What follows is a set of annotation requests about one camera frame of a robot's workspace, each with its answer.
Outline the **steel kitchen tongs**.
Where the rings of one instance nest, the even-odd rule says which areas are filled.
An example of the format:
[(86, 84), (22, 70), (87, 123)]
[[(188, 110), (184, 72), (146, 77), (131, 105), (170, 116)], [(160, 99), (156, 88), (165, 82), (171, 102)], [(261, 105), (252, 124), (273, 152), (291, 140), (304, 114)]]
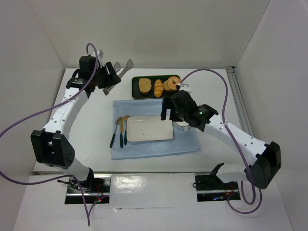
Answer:
[[(134, 66), (133, 61), (132, 61), (131, 59), (128, 59), (128, 61), (127, 61), (127, 63), (126, 63), (126, 66), (125, 66), (124, 69), (119, 73), (118, 77), (121, 79), (121, 78), (125, 75), (125, 73), (126, 73), (127, 71), (129, 71), (129, 70), (131, 70), (131, 69), (133, 68), (133, 66)], [(118, 73), (118, 72), (121, 70), (121, 68), (122, 68), (122, 67), (121, 67), (121, 65), (120, 65), (119, 62), (116, 62), (116, 63), (114, 64), (115, 73)], [(107, 87), (107, 88), (104, 88), (104, 89), (103, 89), (104, 94), (107, 96), (113, 88), (114, 88), (114, 85), (113, 85), (113, 86), (110, 86), (110, 87)]]

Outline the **brown bread slice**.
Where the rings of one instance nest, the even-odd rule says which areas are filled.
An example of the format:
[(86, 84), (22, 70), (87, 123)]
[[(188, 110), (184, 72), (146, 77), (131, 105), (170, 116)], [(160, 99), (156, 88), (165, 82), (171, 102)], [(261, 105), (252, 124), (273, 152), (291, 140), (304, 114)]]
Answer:
[(152, 88), (152, 81), (148, 78), (139, 79), (139, 90), (141, 94), (148, 94)]

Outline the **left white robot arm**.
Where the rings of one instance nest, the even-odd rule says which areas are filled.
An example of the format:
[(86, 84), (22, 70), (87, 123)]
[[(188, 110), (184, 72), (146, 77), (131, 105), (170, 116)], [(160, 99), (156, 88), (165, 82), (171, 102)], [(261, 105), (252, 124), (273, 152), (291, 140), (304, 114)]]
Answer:
[(94, 55), (82, 56), (77, 69), (66, 84), (61, 106), (41, 129), (30, 136), (36, 161), (72, 175), (82, 187), (91, 188), (97, 181), (93, 170), (75, 157), (68, 138), (71, 127), (83, 105), (96, 88), (107, 89), (121, 81), (111, 62), (102, 64)]

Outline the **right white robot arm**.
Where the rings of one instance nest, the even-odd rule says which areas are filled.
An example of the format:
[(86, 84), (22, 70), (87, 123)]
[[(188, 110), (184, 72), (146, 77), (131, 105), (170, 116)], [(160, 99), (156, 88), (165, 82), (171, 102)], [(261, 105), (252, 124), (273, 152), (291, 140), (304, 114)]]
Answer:
[(207, 104), (197, 105), (190, 94), (177, 91), (162, 101), (161, 120), (170, 110), (170, 120), (184, 121), (192, 128), (207, 133), (242, 154), (242, 164), (218, 164), (211, 172), (221, 182), (249, 181), (259, 189), (266, 189), (281, 168), (280, 146), (260, 141), (223, 119), (222, 115)]

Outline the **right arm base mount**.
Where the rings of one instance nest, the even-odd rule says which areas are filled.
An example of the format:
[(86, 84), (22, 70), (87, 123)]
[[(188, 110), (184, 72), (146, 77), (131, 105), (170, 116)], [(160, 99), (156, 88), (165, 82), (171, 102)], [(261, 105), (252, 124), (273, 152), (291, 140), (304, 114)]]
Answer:
[(198, 202), (213, 202), (240, 200), (239, 186), (237, 182), (223, 183), (216, 176), (195, 175), (195, 182), (192, 185), (196, 189)]

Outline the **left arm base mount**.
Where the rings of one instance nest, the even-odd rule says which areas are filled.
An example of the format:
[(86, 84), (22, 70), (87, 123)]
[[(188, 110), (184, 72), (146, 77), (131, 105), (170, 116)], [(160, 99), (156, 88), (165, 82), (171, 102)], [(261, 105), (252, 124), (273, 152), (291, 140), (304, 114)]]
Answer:
[[(86, 204), (93, 204), (94, 202), (108, 204), (110, 202), (110, 181), (110, 177), (94, 178), (94, 183), (89, 187), (85, 187), (84, 183), (81, 182)], [(64, 202), (66, 205), (83, 204), (80, 187), (74, 179), (57, 180), (57, 182), (67, 186)]]

